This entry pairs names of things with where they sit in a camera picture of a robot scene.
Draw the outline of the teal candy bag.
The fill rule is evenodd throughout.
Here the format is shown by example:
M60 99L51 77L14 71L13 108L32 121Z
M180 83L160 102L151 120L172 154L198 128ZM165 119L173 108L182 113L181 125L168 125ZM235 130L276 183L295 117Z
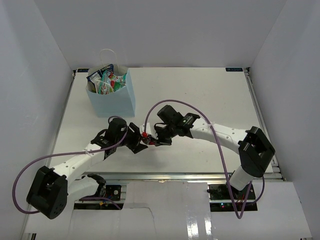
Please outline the teal candy bag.
M95 81L96 93L100 95L108 95L118 91L119 89L126 86L126 76L114 75L112 71L105 71L102 74L102 78Z

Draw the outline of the blue snack bag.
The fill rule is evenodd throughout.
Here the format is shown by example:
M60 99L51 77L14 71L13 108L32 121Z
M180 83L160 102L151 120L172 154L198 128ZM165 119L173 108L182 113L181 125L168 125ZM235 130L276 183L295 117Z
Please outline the blue snack bag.
M88 75L86 77L87 82L93 82L94 80L98 79L101 80L103 77L104 72L113 72L114 71L114 65L109 64L105 66L99 66L99 67L93 67L88 70Z

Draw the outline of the small red candy packet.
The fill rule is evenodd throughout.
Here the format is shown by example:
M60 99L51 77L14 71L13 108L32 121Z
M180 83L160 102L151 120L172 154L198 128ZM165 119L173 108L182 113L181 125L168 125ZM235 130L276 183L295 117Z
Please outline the small red candy packet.
M154 142L153 142L152 138L144 137L142 141L143 141L143 143L145 145L148 145L148 146L154 145Z

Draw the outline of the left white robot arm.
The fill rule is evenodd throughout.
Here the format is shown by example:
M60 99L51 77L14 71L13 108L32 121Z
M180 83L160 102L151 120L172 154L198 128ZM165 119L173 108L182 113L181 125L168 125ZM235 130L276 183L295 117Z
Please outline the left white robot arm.
M63 212L68 197L76 191L81 191L80 198L103 199L106 181L94 173L83 174L114 154L119 147L127 147L134 154L145 150L147 145L142 141L150 130L149 123L137 126L114 117L82 151L72 153L70 159L52 168L41 167L31 184L27 202L52 220Z

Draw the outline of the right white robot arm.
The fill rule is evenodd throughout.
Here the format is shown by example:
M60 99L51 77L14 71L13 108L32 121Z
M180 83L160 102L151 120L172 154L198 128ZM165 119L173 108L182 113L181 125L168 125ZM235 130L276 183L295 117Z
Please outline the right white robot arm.
M158 111L160 126L146 122L141 134L150 144L171 145L175 136L204 140L225 147L239 155L240 166L232 173L225 187L226 195L236 200L254 179L262 178L275 155L275 149L265 133L256 126L237 129L210 122L202 114L182 115L171 105Z

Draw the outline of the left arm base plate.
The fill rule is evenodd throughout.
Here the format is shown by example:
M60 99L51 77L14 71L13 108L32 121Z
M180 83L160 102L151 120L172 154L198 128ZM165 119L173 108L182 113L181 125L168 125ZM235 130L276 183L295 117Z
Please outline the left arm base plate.
M74 203L75 210L121 210L124 205L121 185L106 185L101 198L97 196L85 197Z

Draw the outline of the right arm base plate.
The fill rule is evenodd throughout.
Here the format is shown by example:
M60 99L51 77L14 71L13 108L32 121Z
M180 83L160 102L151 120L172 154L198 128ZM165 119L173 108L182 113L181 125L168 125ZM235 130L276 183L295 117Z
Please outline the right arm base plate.
M248 190L247 185L243 190L239 191L235 188L231 188L232 197L234 199L237 211L242 210L244 205L245 196ZM210 211L214 212L233 212L232 200L226 184L209 184L207 188L209 196ZM244 211L255 212L258 210L258 206L254 201L256 200L256 194L254 187L251 186L247 197L247 202L244 207Z

